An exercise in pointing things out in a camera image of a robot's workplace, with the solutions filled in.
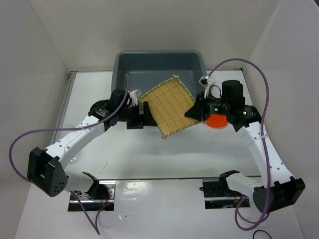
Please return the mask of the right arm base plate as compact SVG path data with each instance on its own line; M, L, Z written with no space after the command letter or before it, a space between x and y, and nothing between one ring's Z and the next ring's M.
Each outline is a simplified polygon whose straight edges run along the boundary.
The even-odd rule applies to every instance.
M202 179L199 190L203 193L206 209L236 208L243 199L243 195L238 192L224 192L217 178Z

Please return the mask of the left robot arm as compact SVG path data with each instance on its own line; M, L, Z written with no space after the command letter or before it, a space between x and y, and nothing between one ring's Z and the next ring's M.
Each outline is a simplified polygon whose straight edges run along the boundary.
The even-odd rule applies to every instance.
M118 122L125 122L128 129L156 126L149 104L138 102L141 95L140 90L116 89L110 99L94 103L84 120L63 138L45 149L36 147L30 152L28 180L50 197L64 190L80 191L88 199L107 193L106 186L92 174L71 175L65 168L87 144Z

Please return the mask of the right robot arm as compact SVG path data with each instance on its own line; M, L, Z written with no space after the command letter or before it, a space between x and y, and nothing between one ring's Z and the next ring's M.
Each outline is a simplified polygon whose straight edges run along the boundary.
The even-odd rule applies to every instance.
M196 96L194 105L184 114L187 118L205 121L210 116L226 116L250 150L261 175L261 181L244 176L237 170L220 174L218 190L224 196L238 192L253 201L259 212L273 212L296 203L305 189L301 178L296 179L280 159L254 106L245 103L243 85L237 80L222 83L220 96L214 97L214 81L202 77L205 90Z

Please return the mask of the orange plastic plate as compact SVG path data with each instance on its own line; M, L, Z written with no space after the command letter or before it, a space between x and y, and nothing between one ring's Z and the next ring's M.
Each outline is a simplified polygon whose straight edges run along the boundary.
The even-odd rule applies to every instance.
M212 114L205 120L205 124L212 128L224 128L228 125L226 116Z

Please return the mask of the bamboo mat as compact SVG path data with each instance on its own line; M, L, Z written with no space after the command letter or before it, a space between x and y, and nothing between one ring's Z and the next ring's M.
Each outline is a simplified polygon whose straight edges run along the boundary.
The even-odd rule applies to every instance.
M148 102L163 139L200 123L184 116L194 105L195 98L177 75L150 89L139 98L139 102Z

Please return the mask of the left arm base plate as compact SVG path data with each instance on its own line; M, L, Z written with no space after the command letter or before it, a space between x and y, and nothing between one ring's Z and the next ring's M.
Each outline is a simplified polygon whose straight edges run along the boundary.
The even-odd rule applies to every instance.
M82 206L88 212L97 212L100 209L103 211L114 210L114 199L116 191L116 181L104 180L100 182L102 191L95 196L81 191L75 191L76 196L81 201Z

